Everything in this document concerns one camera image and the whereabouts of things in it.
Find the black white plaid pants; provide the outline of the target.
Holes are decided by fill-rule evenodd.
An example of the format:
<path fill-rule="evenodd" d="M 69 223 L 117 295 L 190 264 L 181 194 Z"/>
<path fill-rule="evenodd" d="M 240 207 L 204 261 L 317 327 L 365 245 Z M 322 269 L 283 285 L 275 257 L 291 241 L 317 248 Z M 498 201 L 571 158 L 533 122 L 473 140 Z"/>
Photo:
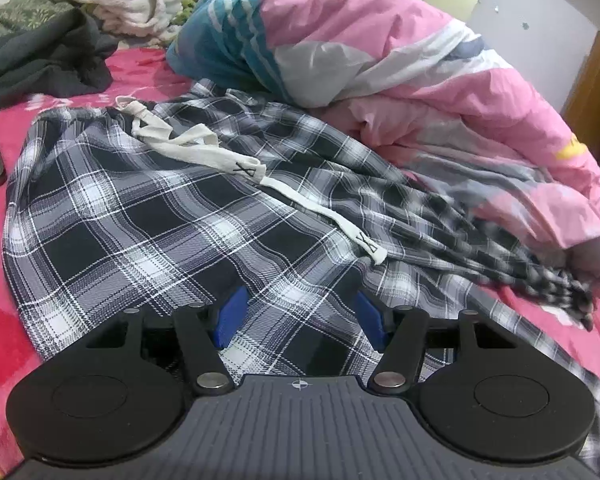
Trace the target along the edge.
<path fill-rule="evenodd" d="M 186 164 L 140 140 L 113 107 L 44 110 L 9 177 L 2 258 L 20 320 L 49 359 L 126 308 L 167 315 L 240 281 L 247 315 L 230 374 L 368 376 L 379 356 L 355 321 L 358 290 L 436 318 L 477 310 L 580 377 L 595 422 L 580 457 L 600 474 L 600 378 L 500 300 L 509 285 L 559 302 L 566 271 L 494 223 L 425 190 L 365 145 L 296 108 L 209 81 L 150 110 L 174 133 L 203 125 L 222 148 L 340 214 L 388 254 L 374 263 L 332 219 L 238 171 Z"/>

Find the pink floral bed blanket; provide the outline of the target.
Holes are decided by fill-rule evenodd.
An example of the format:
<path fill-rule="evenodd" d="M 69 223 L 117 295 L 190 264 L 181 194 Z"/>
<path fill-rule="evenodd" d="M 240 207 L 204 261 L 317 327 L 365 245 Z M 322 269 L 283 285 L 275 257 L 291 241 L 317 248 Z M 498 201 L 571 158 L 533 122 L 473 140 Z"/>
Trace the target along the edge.
<path fill-rule="evenodd" d="M 109 105 L 116 96 L 125 93 L 161 101 L 179 96 L 190 87 L 189 82 L 170 70 L 158 50 L 120 50 L 108 58 L 107 66 L 114 77 L 109 89 L 103 94 L 78 96 L 74 105 Z M 0 185 L 0 245 L 5 211 L 6 188 Z M 495 289 L 491 295 L 503 303 L 495 312 L 498 320 L 529 332 L 552 356 L 569 356 L 600 380 L 600 303 L 594 330 L 585 333 L 509 289 Z M 235 370 L 252 372 L 265 363 L 290 367 L 313 363 L 317 370 L 327 370 L 331 365 L 344 370 L 351 365 L 357 373 L 363 373 L 372 364 L 370 345 L 364 341 L 362 332 L 345 318 L 318 312 L 286 314 L 281 310 L 274 312 L 271 322 L 265 317 L 264 311 L 258 311 L 257 320 L 268 330 L 266 335 L 240 337 L 233 342 L 227 359 Z M 0 248 L 0 477 L 21 458 L 7 428 L 7 396 L 15 383 L 40 362 L 8 290 Z"/>

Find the pink blue patterned duvet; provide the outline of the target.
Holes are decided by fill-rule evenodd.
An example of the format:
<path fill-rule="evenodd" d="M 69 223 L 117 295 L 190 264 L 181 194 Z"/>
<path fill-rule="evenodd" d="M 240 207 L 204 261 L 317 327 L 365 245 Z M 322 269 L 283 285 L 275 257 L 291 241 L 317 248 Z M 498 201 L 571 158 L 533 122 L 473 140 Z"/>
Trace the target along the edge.
<path fill-rule="evenodd" d="M 546 169 L 600 221 L 600 166 L 588 148 L 480 35 L 422 0 L 200 0 L 166 59 L 180 75 L 308 110 L 424 103 Z"/>

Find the brown wooden door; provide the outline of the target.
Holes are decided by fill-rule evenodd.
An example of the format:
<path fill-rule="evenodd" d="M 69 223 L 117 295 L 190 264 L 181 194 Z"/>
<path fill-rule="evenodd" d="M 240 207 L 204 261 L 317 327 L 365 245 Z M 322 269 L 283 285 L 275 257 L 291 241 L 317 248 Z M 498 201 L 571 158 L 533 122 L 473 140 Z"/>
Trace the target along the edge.
<path fill-rule="evenodd" d="M 572 87 L 562 118 L 600 163 L 600 30 Z"/>

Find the dark grey garment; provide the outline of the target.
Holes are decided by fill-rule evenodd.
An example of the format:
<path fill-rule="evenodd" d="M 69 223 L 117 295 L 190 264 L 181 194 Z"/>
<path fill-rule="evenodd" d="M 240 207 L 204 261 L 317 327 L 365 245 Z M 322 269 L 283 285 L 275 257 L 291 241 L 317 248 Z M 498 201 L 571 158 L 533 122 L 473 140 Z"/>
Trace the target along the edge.
<path fill-rule="evenodd" d="M 106 59 L 118 42 L 79 9 L 56 15 L 38 28 L 0 37 L 0 108 L 30 94 L 70 98 L 109 88 Z"/>

